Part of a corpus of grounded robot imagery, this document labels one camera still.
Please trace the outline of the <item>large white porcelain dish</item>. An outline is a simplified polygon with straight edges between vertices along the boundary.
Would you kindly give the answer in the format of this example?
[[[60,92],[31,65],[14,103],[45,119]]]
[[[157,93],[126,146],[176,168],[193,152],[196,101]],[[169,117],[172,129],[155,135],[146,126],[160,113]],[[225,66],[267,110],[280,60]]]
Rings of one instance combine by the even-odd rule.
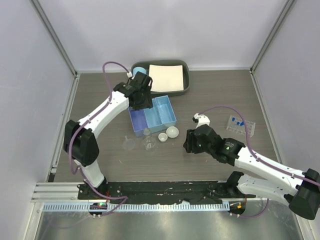
[[[170,126],[166,129],[166,134],[169,138],[176,138],[179,135],[179,130],[175,126]]]

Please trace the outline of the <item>clear acrylic test tube rack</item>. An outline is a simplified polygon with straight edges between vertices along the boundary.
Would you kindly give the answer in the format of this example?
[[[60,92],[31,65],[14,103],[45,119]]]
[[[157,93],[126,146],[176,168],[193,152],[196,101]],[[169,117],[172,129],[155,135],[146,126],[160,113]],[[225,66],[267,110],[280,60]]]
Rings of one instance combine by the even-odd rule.
[[[228,131],[235,132],[237,134],[245,135],[246,134],[245,124],[244,125],[237,125],[237,122],[241,123],[243,120],[240,117],[235,117],[235,121],[232,121],[232,117],[235,117],[235,116],[231,115],[229,117],[226,129]],[[255,133],[256,123],[252,122],[252,121],[248,121],[248,120],[246,120],[245,122],[246,122],[247,129],[248,129],[248,135],[250,137],[252,137]]]

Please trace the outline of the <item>blue three-compartment organizer box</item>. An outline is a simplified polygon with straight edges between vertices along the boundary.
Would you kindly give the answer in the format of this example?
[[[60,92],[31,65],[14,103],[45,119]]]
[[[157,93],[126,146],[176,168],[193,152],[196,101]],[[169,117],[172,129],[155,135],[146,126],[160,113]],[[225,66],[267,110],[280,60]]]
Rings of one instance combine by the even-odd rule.
[[[133,132],[136,137],[142,137],[144,129],[149,129],[153,134],[166,130],[169,127],[174,127],[177,123],[168,95],[153,98],[152,104],[152,108],[141,110],[128,108]]]

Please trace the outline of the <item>small white porcelain crucible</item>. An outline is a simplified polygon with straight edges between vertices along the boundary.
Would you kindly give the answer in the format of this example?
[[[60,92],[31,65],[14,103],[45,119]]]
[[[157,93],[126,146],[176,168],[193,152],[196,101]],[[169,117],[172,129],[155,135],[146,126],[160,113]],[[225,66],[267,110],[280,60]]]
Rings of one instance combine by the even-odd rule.
[[[165,143],[168,140],[168,135],[162,132],[158,135],[158,139],[161,143]]]

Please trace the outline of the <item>clear glass beaker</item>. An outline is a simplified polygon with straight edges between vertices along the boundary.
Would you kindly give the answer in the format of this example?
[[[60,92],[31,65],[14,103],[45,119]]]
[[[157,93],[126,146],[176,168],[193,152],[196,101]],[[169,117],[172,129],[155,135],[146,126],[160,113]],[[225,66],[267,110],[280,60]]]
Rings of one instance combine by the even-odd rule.
[[[142,144],[146,151],[153,151],[155,149],[156,139],[152,136],[146,136],[143,139]]]

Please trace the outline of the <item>clear glass funnel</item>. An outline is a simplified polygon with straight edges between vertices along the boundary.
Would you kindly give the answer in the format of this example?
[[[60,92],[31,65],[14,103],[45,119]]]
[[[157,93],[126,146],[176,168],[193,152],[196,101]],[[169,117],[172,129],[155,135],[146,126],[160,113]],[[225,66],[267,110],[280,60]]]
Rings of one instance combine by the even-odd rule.
[[[135,144],[136,144],[135,140],[132,139],[132,138],[128,138],[128,136],[126,135],[124,137],[124,142],[122,144],[122,147],[126,151],[131,151],[131,150],[133,150],[135,148]]]

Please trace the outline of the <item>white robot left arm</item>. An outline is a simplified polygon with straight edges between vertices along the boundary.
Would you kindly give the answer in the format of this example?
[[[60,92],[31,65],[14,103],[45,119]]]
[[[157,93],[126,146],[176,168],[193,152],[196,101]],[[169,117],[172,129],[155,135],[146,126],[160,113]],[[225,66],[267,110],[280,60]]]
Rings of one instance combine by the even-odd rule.
[[[107,192],[106,178],[98,165],[100,153],[97,139],[104,128],[120,113],[153,107],[150,76],[138,72],[130,76],[127,82],[117,84],[107,99],[87,116],[78,121],[69,120],[65,125],[63,149],[68,154],[71,172],[77,165],[90,184],[89,194],[100,200]]]

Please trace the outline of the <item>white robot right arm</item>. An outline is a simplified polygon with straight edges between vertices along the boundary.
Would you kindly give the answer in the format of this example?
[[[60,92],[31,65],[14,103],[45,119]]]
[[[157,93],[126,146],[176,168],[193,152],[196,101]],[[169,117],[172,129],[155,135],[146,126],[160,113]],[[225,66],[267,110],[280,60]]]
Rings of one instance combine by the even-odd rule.
[[[316,170],[302,171],[275,162],[236,139],[221,138],[207,124],[187,130],[183,148],[187,153],[207,153],[222,164],[261,177],[258,180],[241,172],[232,173],[225,186],[230,197],[261,196],[288,206],[304,219],[316,218],[320,207],[320,174]]]

